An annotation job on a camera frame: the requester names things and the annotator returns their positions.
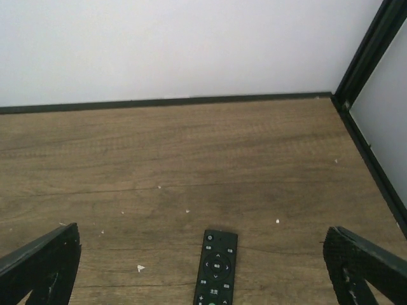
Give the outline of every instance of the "floorboard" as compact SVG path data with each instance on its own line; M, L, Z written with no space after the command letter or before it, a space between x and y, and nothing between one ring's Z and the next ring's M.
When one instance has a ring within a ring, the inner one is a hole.
M329 226L407 258L324 98L3 115L0 168L0 255L78 223L71 304L191 304L207 228L239 234L234 304L336 304Z

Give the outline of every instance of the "floor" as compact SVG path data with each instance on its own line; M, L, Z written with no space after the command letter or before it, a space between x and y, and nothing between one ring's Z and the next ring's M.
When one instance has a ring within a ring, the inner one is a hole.
M0 255L78 223L70 304L191 304L207 228L239 234L234 305L336 304L329 226L407 258L324 98L4 115L0 169Z

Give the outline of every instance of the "white speck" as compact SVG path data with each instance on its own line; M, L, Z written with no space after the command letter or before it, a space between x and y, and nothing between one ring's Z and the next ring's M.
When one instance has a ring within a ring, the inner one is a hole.
M143 270L145 267L142 265L137 265L137 271L141 272L141 270Z

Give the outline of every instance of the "black remote control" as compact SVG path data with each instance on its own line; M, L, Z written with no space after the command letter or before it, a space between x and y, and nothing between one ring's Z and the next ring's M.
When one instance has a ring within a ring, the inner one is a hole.
M231 305L237 234L205 230L194 305Z

